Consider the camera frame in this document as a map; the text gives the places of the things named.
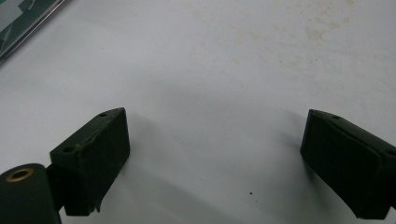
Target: brass ring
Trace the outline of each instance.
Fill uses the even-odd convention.
[[[6,181],[11,183],[18,182],[31,176],[33,172],[32,168],[22,168],[8,175]]]

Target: black plastic part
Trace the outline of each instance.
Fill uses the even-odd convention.
[[[396,147],[333,114],[309,110],[301,154],[356,217],[384,219],[396,197]]]
[[[64,209],[87,216],[100,204],[129,157],[124,108],[104,112],[50,153],[53,173],[64,183]]]
[[[0,175],[0,223],[61,223],[46,169],[40,164],[15,167]]]

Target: white table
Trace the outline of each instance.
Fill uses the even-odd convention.
[[[395,21],[394,0],[74,0],[0,67],[0,171],[123,106],[130,159],[64,223],[393,224],[356,219],[299,149],[309,108],[396,145]]]

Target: white surface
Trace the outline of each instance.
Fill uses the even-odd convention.
[[[396,145],[396,1],[74,0],[0,67],[0,170],[124,106],[131,158],[64,223],[359,220],[299,153],[309,108]]]

